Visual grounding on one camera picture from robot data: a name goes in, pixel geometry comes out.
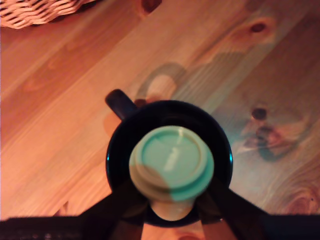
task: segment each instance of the mug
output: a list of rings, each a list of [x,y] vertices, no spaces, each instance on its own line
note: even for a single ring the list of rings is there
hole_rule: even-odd
[[[138,108],[120,89],[110,92],[105,102],[122,121],[114,131],[106,153],[106,175],[111,190],[130,180],[129,160],[139,141],[150,131],[164,126],[180,126],[196,133],[212,153],[213,176],[229,187],[233,171],[231,147],[220,125],[207,112],[177,100],[156,101]],[[187,216],[176,221],[160,218],[149,206],[145,222],[153,226],[173,228],[198,220],[195,206]]]

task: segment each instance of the wood knot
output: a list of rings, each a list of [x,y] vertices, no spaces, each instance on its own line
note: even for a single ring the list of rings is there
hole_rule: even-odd
[[[263,22],[259,22],[259,23],[256,23],[254,24],[251,28],[250,28],[250,31],[253,32],[253,33],[260,33],[262,32],[264,29],[266,29],[266,24],[263,23]]]
[[[313,190],[297,193],[286,208],[286,214],[316,214],[320,208],[320,199]]]
[[[253,109],[251,116],[255,119],[255,120],[266,120],[267,119],[267,110],[262,108],[262,107],[258,107]]]

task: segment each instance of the wooden plank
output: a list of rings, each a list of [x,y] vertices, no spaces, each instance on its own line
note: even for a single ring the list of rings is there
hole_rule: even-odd
[[[9,91],[8,97],[4,95],[2,139],[5,143],[39,111],[74,84],[139,23],[140,19],[130,2],[116,1],[111,6],[107,3],[108,1],[96,17],[88,17],[88,23],[82,28],[78,27],[78,31],[67,34],[67,39],[63,39],[57,45],[54,41],[51,42],[55,51],[41,62],[36,61],[36,70],[26,71],[30,74],[25,76],[23,83],[18,81],[20,85],[12,92]],[[27,51],[23,56],[28,57],[30,54]],[[14,76],[6,75],[3,78],[4,82],[6,79],[15,79]]]
[[[320,15],[306,15],[212,113],[232,144],[231,188],[262,208],[272,206],[274,189],[285,192],[283,181],[314,164],[319,152],[319,30]],[[260,106],[268,111],[264,123],[251,118]],[[256,137],[261,125],[272,129],[266,146]]]

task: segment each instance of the mint green lid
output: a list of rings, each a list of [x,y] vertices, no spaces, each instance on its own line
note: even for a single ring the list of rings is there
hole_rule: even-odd
[[[195,198],[209,185],[214,172],[208,146],[196,133],[181,126],[149,132],[131,153],[129,164],[138,190],[158,200]]]

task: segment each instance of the mug handle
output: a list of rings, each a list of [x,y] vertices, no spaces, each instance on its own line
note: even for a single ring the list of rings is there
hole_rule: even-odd
[[[120,89],[112,90],[104,101],[121,120],[137,110],[137,106]]]

